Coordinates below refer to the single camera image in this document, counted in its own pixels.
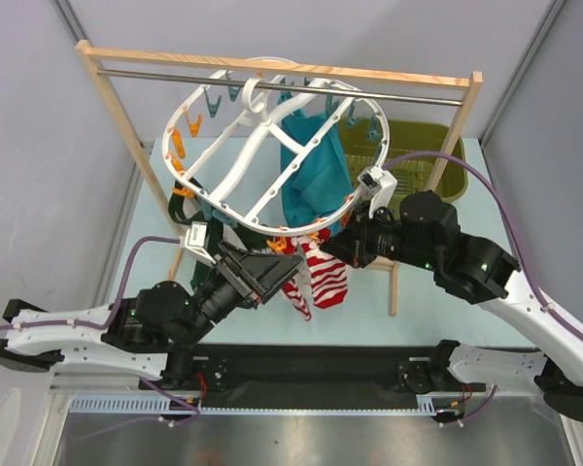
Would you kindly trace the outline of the orange clothespin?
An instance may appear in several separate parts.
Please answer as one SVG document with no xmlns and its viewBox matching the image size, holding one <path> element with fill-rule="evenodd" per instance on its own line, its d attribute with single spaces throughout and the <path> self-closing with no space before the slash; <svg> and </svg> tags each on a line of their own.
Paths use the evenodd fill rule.
<svg viewBox="0 0 583 466">
<path fill-rule="evenodd" d="M 275 237 L 266 244 L 278 254 L 291 255 L 296 253 L 296 239 L 292 237 Z"/>
</svg>

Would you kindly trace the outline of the white round clip hanger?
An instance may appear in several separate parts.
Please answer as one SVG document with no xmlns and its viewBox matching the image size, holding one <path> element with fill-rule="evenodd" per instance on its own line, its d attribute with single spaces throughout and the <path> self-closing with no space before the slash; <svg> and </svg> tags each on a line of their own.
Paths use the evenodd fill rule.
<svg viewBox="0 0 583 466">
<path fill-rule="evenodd" d="M 335 110 L 342 100 L 342 97 L 338 96 L 316 95 L 308 105 L 300 110 L 307 116 L 326 113 L 327 118 L 328 114 Z M 191 165 L 203 151 L 219 138 L 223 130 L 238 117 L 242 110 L 242 102 L 235 97 L 233 88 L 210 87 L 206 96 L 194 102 L 189 109 L 190 120 L 200 119 L 202 121 L 198 134 L 196 136 L 190 135 L 186 121 L 184 119 L 177 120 L 175 123 L 177 131 L 169 142 L 171 151 L 183 158 L 182 165 Z M 385 164 L 389 144 L 383 145 L 381 143 L 382 127 L 370 107 L 361 101 L 357 102 L 347 109 L 345 115 L 335 125 L 338 128 L 339 123 L 345 121 L 348 126 L 353 127 L 363 119 L 371 121 L 372 129 L 368 131 L 368 137 L 378 143 L 378 154 L 375 160 L 365 168 L 376 165 L 387 170 Z M 191 177 L 191 182 L 204 192 L 214 191 L 234 164 L 237 154 L 246 144 L 252 131 L 250 127 L 237 126 L 223 145 Z M 282 174 L 284 170 L 281 171 L 280 167 L 281 145 L 283 144 L 272 136 L 263 141 L 243 179 L 226 199 L 230 209 L 240 215 L 249 212 L 267 188 Z M 258 218 L 262 224 L 269 227 L 288 226 L 283 214 L 281 193 L 282 189 L 259 213 Z M 361 197 L 356 204 L 358 203 L 365 203 L 369 207 L 369 202 Z"/>
</svg>

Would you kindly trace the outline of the red white striped santa sock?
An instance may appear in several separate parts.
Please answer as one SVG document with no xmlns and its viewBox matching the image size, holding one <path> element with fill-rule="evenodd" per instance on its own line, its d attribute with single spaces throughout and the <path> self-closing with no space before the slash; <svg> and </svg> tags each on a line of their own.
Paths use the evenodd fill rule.
<svg viewBox="0 0 583 466">
<path fill-rule="evenodd" d="M 294 251 L 302 255 L 303 262 L 297 274 L 283 286 L 282 290 L 304 320 L 310 321 L 312 314 L 307 299 L 304 296 L 304 292 L 310 290 L 310 270 L 299 240 L 293 239 L 291 244 L 295 247 Z"/>
</svg>

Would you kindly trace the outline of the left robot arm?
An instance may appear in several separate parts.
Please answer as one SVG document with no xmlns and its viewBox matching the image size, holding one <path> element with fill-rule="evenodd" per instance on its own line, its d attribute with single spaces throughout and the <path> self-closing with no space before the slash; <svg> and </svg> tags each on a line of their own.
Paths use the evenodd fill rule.
<svg viewBox="0 0 583 466">
<path fill-rule="evenodd" d="M 237 308 L 267 303 L 299 271 L 298 254 L 219 244 L 206 280 L 194 292 L 175 281 L 117 295 L 96 308 L 48 312 L 8 302 L 0 325 L 0 365 L 24 373 L 92 365 L 174 388 L 194 377 L 191 350 Z"/>
</svg>

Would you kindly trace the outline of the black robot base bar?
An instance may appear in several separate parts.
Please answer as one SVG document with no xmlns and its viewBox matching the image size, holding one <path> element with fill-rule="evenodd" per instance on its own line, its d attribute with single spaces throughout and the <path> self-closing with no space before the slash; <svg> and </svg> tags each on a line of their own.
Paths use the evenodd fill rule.
<svg viewBox="0 0 583 466">
<path fill-rule="evenodd" d="M 397 392 L 457 391 L 447 369 L 451 341 L 436 347 L 199 344 L 175 347 L 157 382 L 165 389 L 204 382 L 210 392 L 242 383 L 377 383 Z"/>
</svg>

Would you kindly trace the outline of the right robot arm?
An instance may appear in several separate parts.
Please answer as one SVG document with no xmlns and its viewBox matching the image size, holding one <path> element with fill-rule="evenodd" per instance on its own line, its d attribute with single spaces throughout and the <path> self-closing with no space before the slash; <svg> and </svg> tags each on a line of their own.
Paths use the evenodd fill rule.
<svg viewBox="0 0 583 466">
<path fill-rule="evenodd" d="M 483 383 L 539 395 L 559 414 L 583 422 L 583 326 L 535 296 L 518 260 L 495 242 L 461 231 L 455 207 L 433 191 L 408 195 L 399 217 L 367 204 L 321 250 L 354 268 L 377 258 L 432 272 L 447 294 L 498 316 L 533 351 L 481 349 L 441 341 L 428 364 L 436 389 Z"/>
</svg>

